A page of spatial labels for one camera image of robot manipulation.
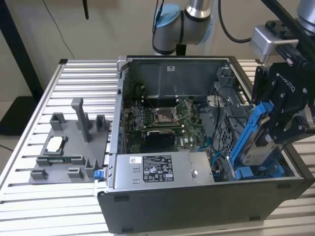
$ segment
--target white label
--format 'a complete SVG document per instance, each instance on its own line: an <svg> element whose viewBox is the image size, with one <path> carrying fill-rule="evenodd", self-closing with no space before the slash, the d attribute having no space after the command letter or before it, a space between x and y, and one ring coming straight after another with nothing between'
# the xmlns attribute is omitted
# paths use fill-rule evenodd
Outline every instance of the white label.
<svg viewBox="0 0 315 236"><path fill-rule="evenodd" d="M175 66L174 65L168 66L167 71L175 71Z"/></svg>
<svg viewBox="0 0 315 236"><path fill-rule="evenodd" d="M130 157L130 164L141 164L142 156L131 156Z"/></svg>

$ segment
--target blue latch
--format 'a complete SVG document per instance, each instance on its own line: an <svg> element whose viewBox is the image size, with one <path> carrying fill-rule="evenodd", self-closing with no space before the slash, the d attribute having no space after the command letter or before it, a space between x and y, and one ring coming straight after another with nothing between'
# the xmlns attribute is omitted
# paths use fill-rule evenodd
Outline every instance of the blue latch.
<svg viewBox="0 0 315 236"><path fill-rule="evenodd" d="M94 179L95 180L104 180L105 179L105 171L104 170L97 170L94 172Z"/></svg>

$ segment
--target power supply label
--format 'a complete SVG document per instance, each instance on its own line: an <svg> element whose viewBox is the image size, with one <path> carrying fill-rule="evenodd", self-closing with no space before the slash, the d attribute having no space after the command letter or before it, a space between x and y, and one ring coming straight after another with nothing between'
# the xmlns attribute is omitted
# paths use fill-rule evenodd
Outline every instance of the power supply label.
<svg viewBox="0 0 315 236"><path fill-rule="evenodd" d="M171 155L143 156L143 181L146 183L174 181Z"/></svg>

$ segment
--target motherboard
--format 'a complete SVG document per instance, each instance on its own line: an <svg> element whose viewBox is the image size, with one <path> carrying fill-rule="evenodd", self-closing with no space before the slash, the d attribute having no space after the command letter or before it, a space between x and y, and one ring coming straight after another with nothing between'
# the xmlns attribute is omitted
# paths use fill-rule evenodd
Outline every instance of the motherboard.
<svg viewBox="0 0 315 236"><path fill-rule="evenodd" d="M196 152L209 146L198 106L188 97L135 101L124 109L124 120L130 154L187 149Z"/></svg>

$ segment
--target sticker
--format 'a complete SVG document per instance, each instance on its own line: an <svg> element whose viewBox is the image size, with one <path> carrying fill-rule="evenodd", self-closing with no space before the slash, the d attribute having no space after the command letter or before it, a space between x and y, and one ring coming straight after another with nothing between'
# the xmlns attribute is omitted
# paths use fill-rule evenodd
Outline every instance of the sticker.
<svg viewBox="0 0 315 236"><path fill-rule="evenodd" d="M142 156L131 156L129 162L130 164L141 164Z"/></svg>
<svg viewBox="0 0 315 236"><path fill-rule="evenodd" d="M171 155L143 156L143 181L146 183L174 181Z"/></svg>
<svg viewBox="0 0 315 236"><path fill-rule="evenodd" d="M174 65L168 66L167 71L175 71L175 66Z"/></svg>

